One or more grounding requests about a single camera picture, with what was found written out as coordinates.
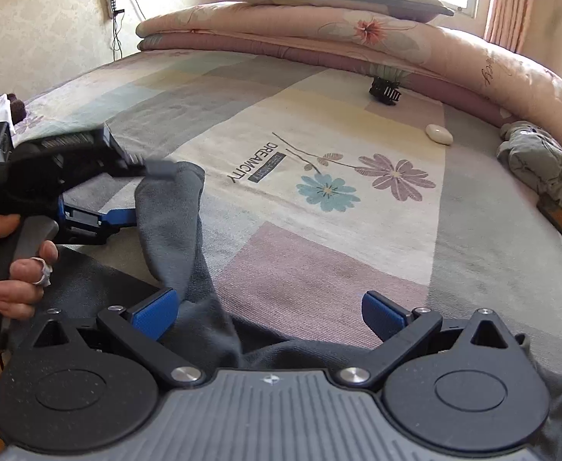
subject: gray cloth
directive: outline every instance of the gray cloth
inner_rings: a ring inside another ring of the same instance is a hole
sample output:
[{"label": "gray cloth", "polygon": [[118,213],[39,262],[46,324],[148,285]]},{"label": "gray cloth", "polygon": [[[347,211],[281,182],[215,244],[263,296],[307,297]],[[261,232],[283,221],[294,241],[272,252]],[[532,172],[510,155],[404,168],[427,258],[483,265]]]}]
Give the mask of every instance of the gray cloth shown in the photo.
[{"label": "gray cloth", "polygon": [[498,160],[537,194],[562,206],[562,147],[544,129],[528,121],[504,124]]},{"label": "gray cloth", "polygon": [[[202,254],[199,218],[204,172],[178,163],[174,181],[144,180],[136,190],[139,234],[153,275],[180,293],[175,324],[160,342],[213,375],[218,368],[318,369],[336,372],[364,348],[292,338],[224,311]],[[92,317],[109,305],[132,306],[156,288],[62,249],[53,284],[36,308],[58,307],[69,317]],[[27,325],[11,327],[13,348]],[[529,340],[522,347],[530,356]],[[552,396],[547,422],[532,441],[544,459],[562,461],[562,375],[535,364]]]}]

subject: bed sheet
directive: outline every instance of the bed sheet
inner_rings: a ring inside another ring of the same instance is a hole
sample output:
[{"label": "bed sheet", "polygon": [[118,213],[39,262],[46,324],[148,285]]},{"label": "bed sheet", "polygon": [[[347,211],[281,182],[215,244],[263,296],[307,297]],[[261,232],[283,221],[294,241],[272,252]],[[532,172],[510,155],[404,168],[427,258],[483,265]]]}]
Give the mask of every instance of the bed sheet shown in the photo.
[{"label": "bed sheet", "polygon": [[[303,338],[374,347],[360,300],[375,289],[453,317],[496,310],[562,372],[562,238],[496,160],[498,130],[370,78],[223,51],[136,54],[34,98],[18,140],[108,123],[126,149],[205,169],[200,215],[225,307]],[[454,145],[424,133],[445,126]],[[67,196],[134,202],[135,181]],[[79,247],[154,283],[134,231]]]}]

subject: blue gripper pad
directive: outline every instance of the blue gripper pad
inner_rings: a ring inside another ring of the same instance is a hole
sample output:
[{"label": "blue gripper pad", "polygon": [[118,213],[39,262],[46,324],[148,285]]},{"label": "blue gripper pad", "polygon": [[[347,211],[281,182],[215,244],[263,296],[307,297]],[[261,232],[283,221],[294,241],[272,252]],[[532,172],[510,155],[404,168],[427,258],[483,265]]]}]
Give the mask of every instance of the blue gripper pad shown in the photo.
[{"label": "blue gripper pad", "polygon": [[179,297],[174,289],[164,288],[126,312],[131,325],[158,340],[177,319]]},{"label": "blue gripper pad", "polygon": [[377,291],[368,291],[362,297],[362,319],[381,341],[386,341],[405,329],[413,315]]},{"label": "blue gripper pad", "polygon": [[108,213],[102,215],[102,221],[116,227],[135,227],[136,209],[132,207],[111,209]]}]

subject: human hand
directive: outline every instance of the human hand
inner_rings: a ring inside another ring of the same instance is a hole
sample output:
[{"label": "human hand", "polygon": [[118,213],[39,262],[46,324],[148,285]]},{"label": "human hand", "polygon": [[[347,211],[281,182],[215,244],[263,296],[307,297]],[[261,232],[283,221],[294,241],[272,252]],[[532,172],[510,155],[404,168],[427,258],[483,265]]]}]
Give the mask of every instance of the human hand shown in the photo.
[{"label": "human hand", "polygon": [[[18,227],[19,215],[0,215],[0,239],[12,234]],[[55,244],[45,241],[40,245],[38,256],[53,265],[58,258]],[[10,319],[29,319],[33,305],[42,299],[44,289],[35,286],[42,277],[42,264],[37,260],[16,260],[10,265],[10,279],[0,281],[0,314]]]}]

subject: metal screw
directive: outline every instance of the metal screw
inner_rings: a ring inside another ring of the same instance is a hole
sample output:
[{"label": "metal screw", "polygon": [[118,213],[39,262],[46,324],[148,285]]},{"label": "metal screw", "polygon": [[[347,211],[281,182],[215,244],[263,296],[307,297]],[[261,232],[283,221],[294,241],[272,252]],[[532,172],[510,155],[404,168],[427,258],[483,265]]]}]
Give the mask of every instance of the metal screw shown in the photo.
[{"label": "metal screw", "polygon": [[362,368],[345,368],[339,373],[339,377],[347,383],[364,383],[371,377],[371,373]]},{"label": "metal screw", "polygon": [[170,375],[175,381],[180,381],[181,383],[191,383],[193,381],[198,381],[202,377],[202,371],[200,371],[200,369],[192,368],[191,366],[185,366],[182,368],[172,369]]}]

